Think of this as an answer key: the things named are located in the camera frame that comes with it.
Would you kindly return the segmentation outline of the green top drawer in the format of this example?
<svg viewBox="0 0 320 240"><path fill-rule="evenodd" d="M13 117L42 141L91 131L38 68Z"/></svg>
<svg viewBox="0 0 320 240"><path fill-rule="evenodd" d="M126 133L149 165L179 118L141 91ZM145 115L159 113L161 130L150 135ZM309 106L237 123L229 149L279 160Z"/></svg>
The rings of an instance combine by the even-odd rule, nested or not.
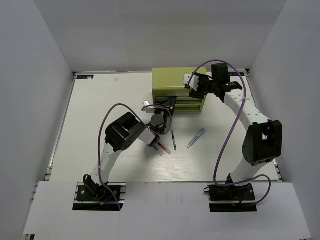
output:
<svg viewBox="0 0 320 240"><path fill-rule="evenodd" d="M176 103L183 103L183 104L201 104L202 103L201 99L191 98L188 96L156 96L155 101L163 102L172 98L176 98Z"/></svg>

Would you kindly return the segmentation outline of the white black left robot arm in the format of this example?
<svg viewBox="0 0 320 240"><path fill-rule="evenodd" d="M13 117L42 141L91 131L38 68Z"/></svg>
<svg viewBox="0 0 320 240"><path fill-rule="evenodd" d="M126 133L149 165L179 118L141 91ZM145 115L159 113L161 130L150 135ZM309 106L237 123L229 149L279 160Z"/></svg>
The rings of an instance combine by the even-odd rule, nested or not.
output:
<svg viewBox="0 0 320 240"><path fill-rule="evenodd" d="M117 103L111 107L104 117L98 133L96 167L91 174L83 176L84 187L94 200L101 200L107 192L111 192L106 188L111 171L120 154L136 140L140 140L154 149L160 145L161 136L166 135L171 128L176 103L176 97L166 97L155 104L144 101L141 110L152 114L148 123L143 122L130 107L123 103ZM127 108L128 112L106 127L103 150L101 150L104 125L111 111L118 106Z"/></svg>

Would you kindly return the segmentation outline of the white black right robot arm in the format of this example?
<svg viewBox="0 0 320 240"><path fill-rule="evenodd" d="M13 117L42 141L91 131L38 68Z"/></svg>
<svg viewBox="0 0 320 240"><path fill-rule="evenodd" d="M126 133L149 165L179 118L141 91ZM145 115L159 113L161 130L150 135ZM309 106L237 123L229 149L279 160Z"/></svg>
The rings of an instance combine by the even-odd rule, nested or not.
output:
<svg viewBox="0 0 320 240"><path fill-rule="evenodd" d="M184 77L183 83L190 90L191 98L203 100L208 94L214 94L236 114L232 128L241 122L246 130L238 166L225 183L215 181L208 186L212 201L236 200L244 197L251 181L260 178L260 169L281 155L283 125L257 109L247 96L243 80L231 81L230 64L222 60L212 60L211 64L211 76L195 70Z"/></svg>

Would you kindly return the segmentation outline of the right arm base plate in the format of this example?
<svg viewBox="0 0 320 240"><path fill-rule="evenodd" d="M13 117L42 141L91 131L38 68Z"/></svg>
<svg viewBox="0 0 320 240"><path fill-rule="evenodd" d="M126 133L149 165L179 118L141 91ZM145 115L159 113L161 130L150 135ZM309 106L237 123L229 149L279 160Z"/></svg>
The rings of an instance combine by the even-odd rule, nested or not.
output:
<svg viewBox="0 0 320 240"><path fill-rule="evenodd" d="M208 194L211 213L257 212L256 198L251 184L243 186L208 185L203 189Z"/></svg>

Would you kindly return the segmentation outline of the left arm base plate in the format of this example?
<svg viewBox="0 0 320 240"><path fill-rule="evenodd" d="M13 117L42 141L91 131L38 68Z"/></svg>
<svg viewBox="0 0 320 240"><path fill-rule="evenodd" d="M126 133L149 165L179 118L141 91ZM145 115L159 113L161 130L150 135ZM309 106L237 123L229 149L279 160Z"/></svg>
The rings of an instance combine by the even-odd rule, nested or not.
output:
<svg viewBox="0 0 320 240"><path fill-rule="evenodd" d="M126 184L125 183L111 183L107 185L116 196L120 207L122 208L125 203L126 197ZM119 212L119 206L105 187L97 196L94 196L92 192L83 184L78 183L75 191L73 201L73 211L96 211L96 212Z"/></svg>

